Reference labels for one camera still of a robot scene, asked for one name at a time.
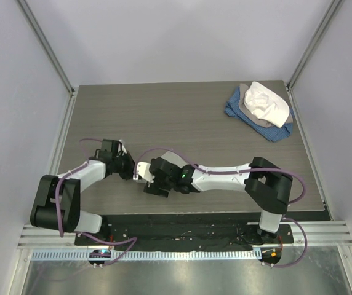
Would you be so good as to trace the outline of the grey cloth napkin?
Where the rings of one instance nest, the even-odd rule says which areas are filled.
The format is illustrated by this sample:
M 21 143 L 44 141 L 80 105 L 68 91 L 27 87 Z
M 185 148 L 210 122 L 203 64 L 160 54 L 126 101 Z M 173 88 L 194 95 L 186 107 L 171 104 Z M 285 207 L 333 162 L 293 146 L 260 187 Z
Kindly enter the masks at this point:
M 156 168 L 154 164 L 156 163 L 157 160 L 158 160 L 158 163 L 169 163 L 171 165 L 176 165 L 179 168 L 182 168 L 187 164 L 187 161 L 184 160 L 181 156 L 175 154 L 172 151 L 166 151 L 162 156 L 153 158 L 149 162 L 146 162 L 151 164 L 150 173 L 154 176 L 154 180 L 155 180 L 154 169 Z

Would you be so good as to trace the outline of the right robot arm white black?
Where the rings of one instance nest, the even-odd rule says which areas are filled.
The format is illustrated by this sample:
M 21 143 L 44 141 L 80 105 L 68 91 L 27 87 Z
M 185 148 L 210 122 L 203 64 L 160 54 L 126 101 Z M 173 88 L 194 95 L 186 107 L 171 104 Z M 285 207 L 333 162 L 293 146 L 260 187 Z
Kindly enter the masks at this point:
M 206 191 L 245 192 L 260 207 L 258 238 L 269 243 L 279 235 L 282 217 L 287 212 L 292 177 L 275 172 L 276 166 L 264 158 L 235 167 L 178 165 L 162 157 L 150 163 L 139 162 L 136 177 L 146 181 L 144 191 L 167 197 L 170 191 L 181 194 Z

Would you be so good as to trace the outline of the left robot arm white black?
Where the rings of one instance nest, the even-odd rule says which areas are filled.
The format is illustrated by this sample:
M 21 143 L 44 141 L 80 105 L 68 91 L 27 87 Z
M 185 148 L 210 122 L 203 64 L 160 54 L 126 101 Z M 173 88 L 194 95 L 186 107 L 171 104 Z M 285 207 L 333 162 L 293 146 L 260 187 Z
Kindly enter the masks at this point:
M 44 175 L 38 185 L 30 214 L 34 227 L 65 233 L 87 232 L 96 245 L 110 237 L 104 217 L 81 209 L 81 193 L 91 185 L 117 174 L 133 177 L 135 162 L 121 140 L 101 140 L 100 148 L 83 164 L 59 175 Z

